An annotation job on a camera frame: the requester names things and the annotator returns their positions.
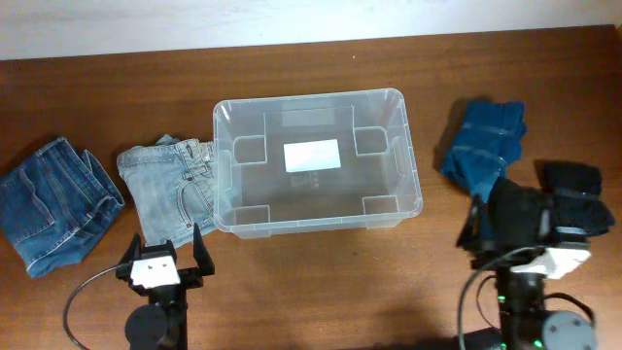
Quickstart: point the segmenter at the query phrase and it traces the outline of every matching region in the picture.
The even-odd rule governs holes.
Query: jeans
[[[486,203],[505,168],[521,158],[524,115],[523,102],[470,102],[440,173]]]
[[[202,234],[216,229],[213,146],[164,135],[155,146],[137,146],[117,158],[147,245],[190,242],[194,223]]]
[[[0,228],[31,277],[81,262],[124,205],[99,161],[64,137],[0,179]]]

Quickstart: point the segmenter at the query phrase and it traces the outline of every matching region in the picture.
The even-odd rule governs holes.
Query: white wall
[[[0,59],[621,22],[620,0],[0,0]]]

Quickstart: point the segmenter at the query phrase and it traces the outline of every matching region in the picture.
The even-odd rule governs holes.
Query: wooden surface
[[[614,26],[330,44],[148,52],[0,62],[0,173],[54,135],[95,154],[127,199],[116,156],[163,133],[212,138],[223,99],[393,87],[406,99],[423,213],[391,229],[241,240],[205,236],[217,274],[189,292],[190,349],[361,349],[456,333],[467,253],[455,248],[469,198],[434,170],[466,101],[522,100],[529,128],[508,177],[537,186],[535,159],[597,165],[603,201],[622,214],[622,45]],[[603,349],[618,347],[622,226],[593,239],[593,258],[547,291],[596,310]],[[30,279],[0,238],[0,339],[11,349],[71,349],[61,310],[71,291],[115,264],[140,224],[131,201],[80,264]],[[179,252],[190,266],[191,246]],[[484,328],[468,296],[466,329]],[[123,325],[146,302],[108,276],[76,299],[74,333],[126,348]],[[494,317],[493,291],[483,297]]]

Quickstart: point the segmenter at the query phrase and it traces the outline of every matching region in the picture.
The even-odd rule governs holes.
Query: jeans pocket
[[[3,189],[2,197],[0,226],[14,246],[54,224],[50,210],[23,170],[13,184]]]

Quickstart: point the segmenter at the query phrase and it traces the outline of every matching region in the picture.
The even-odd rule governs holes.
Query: plastic storage bin
[[[393,88],[223,101],[214,141],[214,221],[242,238],[392,228],[423,209]]]

